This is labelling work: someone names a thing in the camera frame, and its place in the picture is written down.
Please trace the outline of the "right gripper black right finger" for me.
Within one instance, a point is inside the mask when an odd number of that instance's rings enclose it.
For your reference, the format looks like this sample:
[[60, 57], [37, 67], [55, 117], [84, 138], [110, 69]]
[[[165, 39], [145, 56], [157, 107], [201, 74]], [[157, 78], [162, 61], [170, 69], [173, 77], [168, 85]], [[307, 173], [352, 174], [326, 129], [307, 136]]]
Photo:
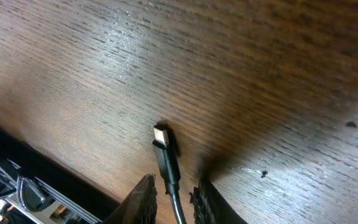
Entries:
[[208, 179], [200, 179], [190, 192], [195, 224], [247, 224]]

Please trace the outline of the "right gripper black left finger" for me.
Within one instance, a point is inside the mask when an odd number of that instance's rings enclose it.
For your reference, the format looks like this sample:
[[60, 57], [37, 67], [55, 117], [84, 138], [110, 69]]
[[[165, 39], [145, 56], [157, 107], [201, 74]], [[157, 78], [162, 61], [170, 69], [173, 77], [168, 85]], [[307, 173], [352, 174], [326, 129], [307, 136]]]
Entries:
[[146, 174], [103, 223], [155, 224], [156, 215], [155, 174]]

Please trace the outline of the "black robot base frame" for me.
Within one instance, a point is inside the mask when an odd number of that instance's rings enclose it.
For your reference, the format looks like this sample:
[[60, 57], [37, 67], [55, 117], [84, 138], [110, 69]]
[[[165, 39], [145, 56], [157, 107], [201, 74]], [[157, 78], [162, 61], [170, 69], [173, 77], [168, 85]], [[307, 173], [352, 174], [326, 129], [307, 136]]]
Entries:
[[41, 212], [60, 202], [86, 223], [102, 223], [119, 202], [0, 128], [0, 199]]

